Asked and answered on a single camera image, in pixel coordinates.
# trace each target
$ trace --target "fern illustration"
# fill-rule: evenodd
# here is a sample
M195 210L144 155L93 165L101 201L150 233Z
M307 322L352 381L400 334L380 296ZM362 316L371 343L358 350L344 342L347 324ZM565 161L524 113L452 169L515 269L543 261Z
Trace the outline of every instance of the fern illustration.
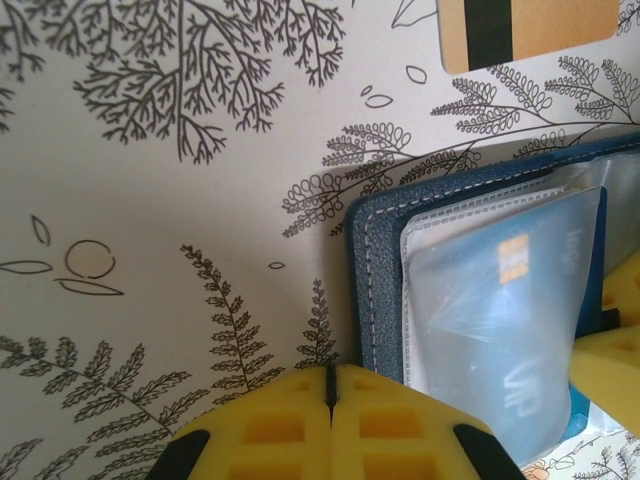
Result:
M621 0L617 35L629 32L634 25L640 26L640 1Z
M4 454L0 459L0 478L2 480L11 480L18 473L20 464L31 454L31 452L42 443L41 438L29 440L13 447L9 452ZM89 447L82 446L72 448L66 453L60 455L47 465L34 480L59 480L62 473L69 470Z
M210 123L214 112L226 112L236 130L272 128L285 91L270 81L276 44L284 56L299 54L296 65L322 87L339 69L346 35L337 7L309 0L0 2L8 19L0 53L19 80L42 70L44 60L31 51L41 41L87 57L87 76L74 89L106 124L104 138L173 137L179 159L195 164L209 164L226 147L223 130ZM0 108L0 118L12 113Z
M313 307L312 317L307 322L311 330L305 330L302 334L309 342L308 345L300 345L296 350L306 356L304 360L296 363L295 368L307 368L313 366L330 365L338 358L338 352L333 351L336 343L331 339L329 328L329 307L322 289L322 281L313 281Z
M342 220L339 212L358 195L380 192L396 183L404 185L428 175L474 168L481 161L480 153L474 148L495 142L497 138L535 132L538 138L513 154L514 158L520 158L575 145L606 125L640 125L631 114L631 107L640 97L640 81L635 77L611 60L596 67L581 57L562 56L558 65L563 76L544 82L544 86L507 65L489 69L495 82L453 79L451 84L462 98L433 108L431 115L468 117L458 120L455 127L474 138L455 145L427 153L408 153L411 135L391 123L343 128L341 135L327 142L329 154L322 158L322 164L328 168L350 168L344 172L314 174L294 184L282 200L282 208L296 218L283 235L292 237L336 218L336 226L329 233L336 236L342 231L338 228ZM605 82L600 78L601 72ZM511 102L497 100L499 88L511 94ZM582 118L553 120L550 117L554 105L552 94L575 99L575 110ZM520 127L523 118L531 120L533 125ZM583 126L584 130L565 142L559 135L565 126Z
M15 340L0 336L0 351L8 354L0 364L2 369L19 368L20 376L23 377L44 377L54 373L45 384L43 392L45 395L64 393L62 408L77 409L74 416L76 423L98 417L111 410L119 409L122 412L118 419L92 432L87 437L88 443L105 440L131 430L136 432L136 435L108 443L97 451L98 457L116 453L120 456L101 472L92 475L90 480L105 478L131 466L136 466L136 470L121 472L119 475L122 477L118 478L144 478L131 472L137 472L138 465L150 463L160 455L169 437L174 433L170 427L176 424L195 402L209 393L208 390L195 390L161 410L155 406L152 410L151 406L155 400L174 389L190 375L187 372L171 372L132 391L144 361L144 347L141 344L134 349L127 361L115 370L111 368L113 349L105 341L100 342L93 358L84 369L76 367L78 350L75 343L67 337L59 339L52 359L48 358L47 343L38 337L29 338L28 347L25 348ZM145 424L151 429L140 432L140 427ZM69 453L66 459L58 462L60 466L52 466L51 471L59 471L74 455Z
M216 398L213 403L224 405L266 385L280 375L284 368L274 367L264 370L267 363L273 359L273 355L270 353L258 355L258 352L267 346L266 343L255 340L260 332L260 325L249 325L251 315L246 310L243 311L242 297L231 297L231 285L222 280L222 274L213 267L211 260L204 258L202 252L194 250L191 245L183 245L180 251L192 261L198 277L205 280L205 290L212 292L212 296L207 298L207 303L212 305L217 313L211 319L222 328L211 337L215 342L211 353L217 357L228 358L212 365L212 370L228 373L216 381L212 388L233 390L232 393Z

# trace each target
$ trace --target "white paper background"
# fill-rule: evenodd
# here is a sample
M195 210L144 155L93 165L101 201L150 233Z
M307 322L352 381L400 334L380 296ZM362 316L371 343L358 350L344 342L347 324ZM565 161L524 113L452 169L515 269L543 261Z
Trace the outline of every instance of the white paper background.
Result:
M251 388L246 383L251 378L259 378L269 371L273 375L280 372L274 369L285 369L285 373L280 373L285 375L299 362L321 361L332 352L339 353L342 361L352 360L344 242L341 234L329 236L329 232L339 225L344 209L327 203L331 198L346 206L362 194L365 187L369 191L395 185L425 160L418 157L440 150L448 152L450 146L460 145L454 148L458 153L425 157L427 163L438 165L425 166L421 172L423 178L508 159L523 148L528 151L533 148L535 152L567 146L573 141L571 135L580 132L589 132L580 140L622 133L634 128L635 121L640 118L635 102L640 92L635 80L640 74L637 49L640 3L637 0L626 0L621 5L622 12L626 12L621 21L627 17L630 20L621 23L620 34L612 39L510 66L515 69L511 73L514 78L522 78L516 75L528 77L522 84L528 94L535 88L539 92L545 91L546 81L574 74L580 88L571 91L573 97L545 91L544 95L552 99L549 108L535 111L522 98L518 99L517 91L514 95L508 84L488 71L459 77L488 84L486 87L475 84L476 91L485 88L485 92L494 92L488 102L473 95L467 97L466 105L475 105L476 116L484 112L513 117L516 110L520 114L517 122L503 126L494 124L495 128L485 133L465 133L456 128L457 121L471 119L473 115L432 115L434 108L465 98L441 67L436 17L422 18L433 12L432 1L356 0L353 5L351 0L292 1L290 8L302 15L301 30L294 32L298 46L294 57L283 55L285 44L277 39L277 28L284 19L286 4L282 0L247 0L246 3L242 0L209 0L202 1L200 10L195 10L195 2L178 4L174 1L171 5L175 16L169 16L164 10L169 5L167 0L0 2L0 93L3 95L0 98L0 123L6 130L0 140L0 263L39 261L46 262L52 269L32 275L15 273L16 269L24 271L36 265L22 263L12 264L9 270L14 271L7 270L8 267L0 271L0 335L3 336L0 360L6 367L0 370L0 404L5 412L0 420L3 432L0 471L5 468L0 478L26 479L39 474L41 479L57 478L56 475L64 479L144 478L145 469L153 463L168 437L154 442L151 437L145 437L149 443L137 448L125 449L125 445L118 452L99 457L96 454L106 445L132 436L156 430L168 435L169 431L174 432L189 419L212 408L215 399L246 392ZM48 8L46 12L30 10L44 6ZM130 10L125 16L126 8L122 8L136 6L137 10ZM241 6L246 6L246 10L241 10ZM268 19L264 23L267 31L275 35L271 51L264 48L259 25L248 26L258 6L273 8L273 24ZM145 45L158 39L153 33L156 24L150 23L155 7L161 14L154 21L165 19L175 31L171 40L173 48L167 46L165 54L158 50L131 50L141 37L144 37ZM87 31L88 15L96 11L102 16L95 17L96 27ZM314 42L309 40L307 43L311 49L309 66L298 68L295 65L305 42L304 33L309 30L309 18L315 18L313 12L325 19L326 15L331 15L334 27L344 32L343 38L336 34L336 39L332 40L329 38L330 25L313 20L322 52L340 47L342 54L342 58L336 60L338 71L334 72L333 78L323 75L321 88L317 77L315 85L309 84L307 73L307 68L316 65ZM193 31L189 30L192 14L199 25L205 25L207 18L215 20L211 21L204 43L195 42L194 48L200 55L206 49L222 44L221 48L232 59L231 63L225 63L221 60L223 57L217 60L220 65L230 65L227 82L237 81L241 72L239 57L234 56L232 47L244 52L239 56L245 61L249 61L248 55L270 61L268 65L264 64L269 74L263 72L260 80L256 77L253 81L257 89L265 91L280 82L283 84L284 98L276 102L278 108L268 116L263 112L264 120L272 122L267 131L253 131L250 128L255 126L253 124L248 125L246 131L236 129L242 117L241 110L234 118L228 110L229 102L219 98L214 98L216 106L209 105L211 111L207 114L193 114L187 106L186 89L191 80L187 79L186 59L193 38ZM67 23L63 23L56 36L59 26L55 24L64 22L65 18L68 18ZM234 30L229 26L233 22L244 26ZM78 41L84 49L78 50L77 44L73 43L76 41L74 31L79 32ZM230 32L236 35L236 40L229 37ZM253 41L260 41L255 52L243 44L242 32ZM112 39L111 47L117 53L112 58L104 55L107 38ZM33 45L34 39L37 39L37 45ZM72 42L70 50L67 40ZM20 52L31 57L21 57ZM35 62L42 71L32 71L33 55L38 56ZM585 71L595 70L589 70L589 64L585 65L581 59L592 62L593 68L598 69L594 83L581 80L582 77L571 69L563 69L558 58L565 55L572 58L570 63ZM612 60L616 66L607 71L602 67L605 60ZM143 63L154 61L158 62L157 66ZM80 82L83 88L95 86L88 82L90 63L100 74L117 72L125 65L139 71L162 69L165 74L175 70L175 77L172 77L175 83L171 85L175 89L182 88L182 95L175 97L181 101L174 101L173 110L168 111L200 122L202 127L222 128L223 132L215 133L226 139L225 147L215 153L208 165L204 161L194 164L193 155L185 152L180 162L179 132L175 123L169 124L168 137L164 140L156 137L157 129L148 126L145 127L146 138L139 141L131 137L130 131L126 144L119 142L117 137L103 138L108 130L124 125L127 116L133 115L138 121L146 122L135 116L143 108L136 114L134 111L144 103L140 99L155 82L143 81L142 90L136 93L135 89L127 90L130 83L122 80L118 85L111 83L113 95L103 91L102 97L92 97L103 103L131 102L131 109L125 112L128 115L121 123L107 125L96 118L102 110L89 111L81 92L73 88L74 82ZM426 82L412 81L407 75L407 66L423 71ZM420 71L411 70L414 80L421 81ZM612 75L611 79L607 78L608 74ZM529 84L529 80L539 87ZM213 92L211 82L207 88ZM591 105L594 107L591 117L584 108L582 114L576 111L580 102L576 95L586 93L589 98L585 101L601 101ZM374 95L386 97L371 98ZM388 104L370 108L367 102L374 106ZM625 102L632 105L627 108ZM393 138L374 138L371 132L358 134L357 131L342 130L343 127L362 125L375 132L380 131L381 123L392 123L392 128L384 127L390 131L402 128L403 134L411 134L410 141L404 137L405 142L400 144ZM335 138L338 138L337 142L331 143ZM475 139L483 140L471 145ZM531 139L538 141L527 146ZM354 147L356 140L364 143ZM502 147L487 148L497 144ZM468 154L462 155L467 148ZM364 152L361 156L358 155L360 150ZM337 159L329 163L337 164L323 166L323 157L332 152ZM352 179L349 172L359 163L366 164L370 160L387 163L382 170L371 169L363 172L364 176ZM388 178L381 177L387 167L391 167ZM305 190L308 184L303 181L318 174L330 174L334 182L338 177L342 178L340 189L325 190L324 196L316 187ZM306 204L301 211L288 214L282 208L283 199L288 198L292 188L299 193L296 186L301 182L302 193L294 197ZM322 220L332 213L335 213L334 218ZM32 215L46 225L49 246L39 241L35 234ZM298 215L303 215L302 223L311 225L286 238L282 233ZM43 227L38 228L42 236ZM56 281L83 280L67 271L64 263L68 249L82 240L96 240L107 245L116 259L116 266L108 275L84 281L99 285L91 287L94 292L100 286L106 286L123 295L86 295L65 290ZM204 257L219 269L221 282L227 281L231 285L229 302L238 295L242 297L242 310L235 314L234 321L238 321L242 312L248 311L251 319L244 327L245 331L259 326L258 332L252 331L255 332L252 341L247 343L258 350L245 352L243 365L246 371L246 364L252 360L262 358L266 363L258 362L255 373L248 374L247 381L241 375L242 369L237 370L237 355L221 356L220 350L210 352L212 348L226 345L220 337L211 338L224 330L212 322L211 317L225 314L225 311L228 314L228 309L207 304L206 299L215 292L205 290L206 281L198 278L191 261L180 251L182 244L201 249ZM104 251L96 248L92 250L95 257L88 258L87 262L105 260ZM274 262L285 266L272 269L269 265ZM312 290L314 280L321 282L315 293ZM76 289L80 286L89 288L87 284L77 282L70 285ZM310 318L319 320L309 324ZM305 338L304 331L320 331L318 345L313 333ZM44 357L36 358L39 350L29 349L30 337L46 342L48 351ZM66 349L57 355L62 337L69 338L74 347L65 340L62 343L67 345ZM24 350L20 351L20 347L10 340L19 342ZM69 408L62 408L63 402L83 384L82 378L65 385L62 392L43 393L49 382L64 372L71 376L74 371L85 373L101 341L113 349L109 370L102 378L94 375L92 380L107 384L103 386L104 390ZM144 347L144 358L139 350L138 355L132 357L139 344ZM308 346L306 350L296 348L304 345ZM104 350L102 354L98 356L105 360ZM74 355L77 355L75 362L72 360ZM222 361L232 364L224 364L224 367L220 364ZM218 365L218 370L210 368L214 364ZM108 384L115 382L117 385L114 375L122 365L123 376L132 383L127 388L119 385L115 390L110 389ZM25 376L25 369L31 366L35 367L27 373L34 376ZM188 372L190 376L162 376L171 372ZM228 389L220 388L216 383L225 378L231 378L224 382ZM270 376L260 378L267 380ZM157 384L149 384L156 379L159 379ZM135 392L146 385L155 385L153 391L158 393L158 398L147 396L143 401L136 401ZM181 398L196 398L189 395L197 391L201 391L201 395L196 395L198 400L190 408L181 415L174 412L176 423L162 425L165 406L173 406L175 410L181 404L174 402ZM109 393L113 396L112 401L104 398ZM88 418L74 421L81 411ZM87 437L100 427L133 414L140 414L147 421L126 432L112 432L111 436L87 443ZM547 459L539 469L529 470L526 474L539 480L549 475L571 478L595 471L600 467L590 462L602 460L602 449L611 443L613 458L606 467L612 470L602 467L604 473L593 478L635 478L630 465L635 461L632 452L636 448L637 453L637 443L630 438L630 444L624 446L626 441L624 435L600 439L576 450L567 457L570 460L563 462L557 459L564 453L556 452L550 457L556 459L555 463ZM624 452L629 454L625 460L627 470L620 459L616 460L617 453L627 458ZM15 468L7 466L10 461L16 462L11 464Z

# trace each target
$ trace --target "wallet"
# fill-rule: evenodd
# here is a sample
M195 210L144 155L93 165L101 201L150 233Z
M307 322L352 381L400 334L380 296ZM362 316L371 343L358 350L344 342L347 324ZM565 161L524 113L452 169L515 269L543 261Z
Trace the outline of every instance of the wallet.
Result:
M608 328L610 257L638 248L639 146L605 139L357 200L361 364L480 418L519 464L581 433L591 405L569 355Z

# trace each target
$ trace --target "yellow foam holder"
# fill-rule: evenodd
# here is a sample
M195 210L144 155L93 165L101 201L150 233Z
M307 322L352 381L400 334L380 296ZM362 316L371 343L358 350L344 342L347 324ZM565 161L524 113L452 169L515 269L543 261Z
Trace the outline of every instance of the yellow foam holder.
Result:
M570 378L596 405L640 436L640 325L577 340Z
M617 308L622 325L640 324L640 250L607 276L602 307Z
M149 480L522 480L486 425L352 365L310 368L182 428Z

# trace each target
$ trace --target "patterned paper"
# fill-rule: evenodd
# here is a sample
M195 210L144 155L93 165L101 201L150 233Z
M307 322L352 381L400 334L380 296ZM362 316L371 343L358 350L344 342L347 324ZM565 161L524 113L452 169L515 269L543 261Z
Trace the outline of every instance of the patterned paper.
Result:
M349 203L637 128L620 8L451 77L433 0L0 0L0 479L142 479L195 416L353 360ZM576 444L525 474L635 478L634 438Z

